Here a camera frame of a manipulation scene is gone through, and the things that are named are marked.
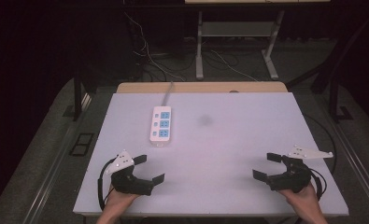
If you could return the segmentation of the grey metal stand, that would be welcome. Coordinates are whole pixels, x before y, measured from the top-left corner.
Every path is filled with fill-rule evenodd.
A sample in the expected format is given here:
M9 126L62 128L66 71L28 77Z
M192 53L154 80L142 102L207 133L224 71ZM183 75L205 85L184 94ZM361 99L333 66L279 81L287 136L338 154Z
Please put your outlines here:
M268 37L269 43L262 50L264 64L270 78L277 80L278 74L271 58L285 11L280 10L274 21L205 21L203 12L198 12L197 45L195 55L195 77L204 79L202 41L204 37Z

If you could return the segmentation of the person's right hand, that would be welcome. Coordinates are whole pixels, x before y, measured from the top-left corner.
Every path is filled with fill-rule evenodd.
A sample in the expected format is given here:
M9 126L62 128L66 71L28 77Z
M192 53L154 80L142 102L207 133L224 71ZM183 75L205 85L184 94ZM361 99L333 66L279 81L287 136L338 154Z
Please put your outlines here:
M319 207L319 201L316 191L311 183L294 193L290 189L279 190L278 193L286 198L286 201L294 209L316 209Z

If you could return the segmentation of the person's left hand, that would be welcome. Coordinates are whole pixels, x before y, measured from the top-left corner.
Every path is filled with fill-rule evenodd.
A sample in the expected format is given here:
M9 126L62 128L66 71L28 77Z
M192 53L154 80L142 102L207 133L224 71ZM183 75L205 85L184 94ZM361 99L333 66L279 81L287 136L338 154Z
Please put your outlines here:
M137 198L137 194L122 193L110 187L104 211L123 214Z

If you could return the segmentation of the metal floor rail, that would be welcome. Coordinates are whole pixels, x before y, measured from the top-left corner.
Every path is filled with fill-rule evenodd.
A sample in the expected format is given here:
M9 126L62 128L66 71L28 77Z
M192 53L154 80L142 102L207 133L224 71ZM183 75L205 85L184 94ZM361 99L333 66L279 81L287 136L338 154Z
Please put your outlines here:
M82 224L73 212L83 175L83 159L69 155L78 136L74 96L58 95L32 141L25 163L34 195L21 224Z
M369 198L369 129L341 123L332 128Z

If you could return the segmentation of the black floor stand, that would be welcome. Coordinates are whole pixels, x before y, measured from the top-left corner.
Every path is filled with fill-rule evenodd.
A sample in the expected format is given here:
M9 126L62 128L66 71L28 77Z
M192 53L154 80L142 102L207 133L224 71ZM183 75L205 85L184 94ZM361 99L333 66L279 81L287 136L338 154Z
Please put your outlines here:
M78 68L74 74L74 121L82 112L82 99L85 93L92 92L94 87L89 66Z
M329 91L329 115L335 123L338 123L340 120L352 120L353 117L349 113L348 109L345 106L338 105L338 93L338 78L333 77L330 82Z

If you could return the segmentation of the white table board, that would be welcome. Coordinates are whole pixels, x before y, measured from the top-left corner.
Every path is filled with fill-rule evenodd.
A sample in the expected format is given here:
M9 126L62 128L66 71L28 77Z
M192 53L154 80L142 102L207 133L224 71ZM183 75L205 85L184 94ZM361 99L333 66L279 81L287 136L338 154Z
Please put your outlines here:
M149 140L155 106L172 109L171 138ZM281 93L116 93L112 96L74 211L97 216L97 180L106 162L122 151L147 155L138 178L164 174L150 196L128 209L133 217L274 217L293 211L282 196L252 176L281 174L284 155L297 145L317 147L294 96Z

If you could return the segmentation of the white power strip blue sockets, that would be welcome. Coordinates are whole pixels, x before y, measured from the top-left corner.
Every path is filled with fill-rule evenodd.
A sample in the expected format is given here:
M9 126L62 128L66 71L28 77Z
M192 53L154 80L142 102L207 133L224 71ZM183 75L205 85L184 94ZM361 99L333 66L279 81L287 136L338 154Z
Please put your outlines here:
M155 106L152 112L149 133L150 142L156 147L164 147L171 138L172 109L170 106Z

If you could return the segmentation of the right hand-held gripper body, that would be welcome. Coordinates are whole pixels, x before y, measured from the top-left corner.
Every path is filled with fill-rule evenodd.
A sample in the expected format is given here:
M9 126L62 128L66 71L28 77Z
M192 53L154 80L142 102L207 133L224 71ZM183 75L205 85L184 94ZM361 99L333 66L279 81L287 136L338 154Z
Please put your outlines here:
M332 152L322 152L316 149L309 149L295 145L293 149L282 156L282 162L286 166L286 171L280 175L269 175L267 185L271 190L290 189L298 193L306 187L311 179L317 184L317 193L323 193L326 187L321 185L320 177L316 171L309 168L304 160L332 158Z

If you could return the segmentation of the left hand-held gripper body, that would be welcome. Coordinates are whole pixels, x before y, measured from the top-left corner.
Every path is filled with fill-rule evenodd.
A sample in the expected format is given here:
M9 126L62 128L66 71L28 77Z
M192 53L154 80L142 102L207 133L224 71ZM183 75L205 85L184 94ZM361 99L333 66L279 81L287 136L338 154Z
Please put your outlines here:
M107 166L105 174L111 177L111 185L119 192L150 196L154 188L152 181L135 177L135 167L133 157L123 151Z

